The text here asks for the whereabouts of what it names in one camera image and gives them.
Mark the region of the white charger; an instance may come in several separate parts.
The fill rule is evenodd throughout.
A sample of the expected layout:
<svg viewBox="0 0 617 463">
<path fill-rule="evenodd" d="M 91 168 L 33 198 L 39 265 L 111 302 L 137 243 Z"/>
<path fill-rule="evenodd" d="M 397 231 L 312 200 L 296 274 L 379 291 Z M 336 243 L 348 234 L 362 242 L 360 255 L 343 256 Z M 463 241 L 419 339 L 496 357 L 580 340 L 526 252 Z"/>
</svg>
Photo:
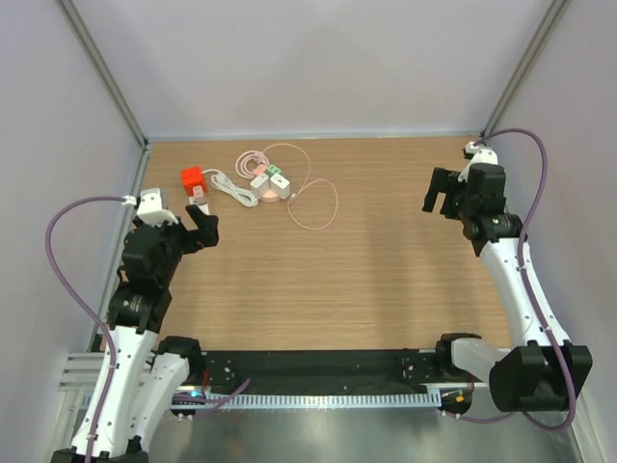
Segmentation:
<svg viewBox="0 0 617 463">
<path fill-rule="evenodd" d="M 290 182 L 281 174 L 273 174 L 270 177 L 271 190 L 281 199 L 285 200 L 290 196 Z"/>
<path fill-rule="evenodd" d="M 270 190 L 270 177 L 266 173 L 261 173 L 253 178 L 250 187 L 256 197 L 263 197 Z"/>
</svg>

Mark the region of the green usb charger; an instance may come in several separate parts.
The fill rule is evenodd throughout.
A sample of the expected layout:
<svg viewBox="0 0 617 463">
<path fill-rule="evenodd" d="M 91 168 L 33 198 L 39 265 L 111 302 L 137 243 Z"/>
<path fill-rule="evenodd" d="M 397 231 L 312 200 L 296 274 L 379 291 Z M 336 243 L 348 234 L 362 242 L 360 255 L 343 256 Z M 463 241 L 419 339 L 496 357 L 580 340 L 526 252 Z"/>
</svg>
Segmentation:
<svg viewBox="0 0 617 463">
<path fill-rule="evenodd" d="M 277 167 L 276 165 L 274 165 L 274 164 L 271 164 L 271 165 L 268 166 L 267 173 L 270 176 L 273 176 L 273 175 L 276 175 L 276 174 L 280 174 L 281 172 L 282 172 L 282 170 L 279 167 Z"/>
</svg>

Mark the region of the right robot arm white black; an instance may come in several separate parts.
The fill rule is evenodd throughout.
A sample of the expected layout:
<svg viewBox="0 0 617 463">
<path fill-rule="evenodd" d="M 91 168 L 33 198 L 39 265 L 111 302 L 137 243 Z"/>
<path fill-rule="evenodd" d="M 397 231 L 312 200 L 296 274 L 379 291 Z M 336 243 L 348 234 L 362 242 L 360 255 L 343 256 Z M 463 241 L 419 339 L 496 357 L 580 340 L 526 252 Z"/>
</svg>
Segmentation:
<svg viewBox="0 0 617 463">
<path fill-rule="evenodd" d="M 593 365 L 589 348 L 575 345 L 560 327 L 535 274 L 522 219 L 506 211 L 506 174 L 477 163 L 464 173 L 434 170 L 423 211 L 440 210 L 463 226 L 463 235 L 493 279 L 508 323 L 511 347 L 503 352 L 476 335 L 447 334 L 437 344 L 437 375 L 446 382 L 466 373 L 488 385 L 505 413 L 568 412 Z"/>
</svg>

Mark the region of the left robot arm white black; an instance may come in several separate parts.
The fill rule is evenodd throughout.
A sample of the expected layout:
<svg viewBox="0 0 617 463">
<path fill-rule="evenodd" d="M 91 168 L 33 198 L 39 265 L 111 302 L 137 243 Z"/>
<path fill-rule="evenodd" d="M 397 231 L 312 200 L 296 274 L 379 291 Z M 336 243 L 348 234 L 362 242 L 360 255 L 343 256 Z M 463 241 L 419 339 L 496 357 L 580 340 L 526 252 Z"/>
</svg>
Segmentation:
<svg viewBox="0 0 617 463">
<path fill-rule="evenodd" d="M 123 239 L 121 281 L 99 321 L 106 348 L 85 418 L 54 462 L 146 462 L 155 430 L 180 385 L 201 381 L 198 340 L 158 338 L 171 305 L 170 284 L 181 259 L 214 247 L 217 216 L 204 204 L 185 208 L 195 228 L 171 212 L 156 225 L 139 213 Z"/>
</svg>

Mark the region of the pink round socket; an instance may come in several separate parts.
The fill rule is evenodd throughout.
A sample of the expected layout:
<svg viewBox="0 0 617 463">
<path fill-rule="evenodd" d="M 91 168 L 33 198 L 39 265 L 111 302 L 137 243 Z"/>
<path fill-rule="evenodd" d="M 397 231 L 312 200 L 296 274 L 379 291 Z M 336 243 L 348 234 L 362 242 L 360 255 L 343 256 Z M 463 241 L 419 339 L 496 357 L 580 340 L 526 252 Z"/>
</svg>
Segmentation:
<svg viewBox="0 0 617 463">
<path fill-rule="evenodd" d="M 264 203 L 275 203 L 280 200 L 284 200 L 289 195 L 289 188 L 269 188 L 266 190 L 265 188 L 260 188 L 257 190 L 258 198 L 261 202 Z"/>
</svg>

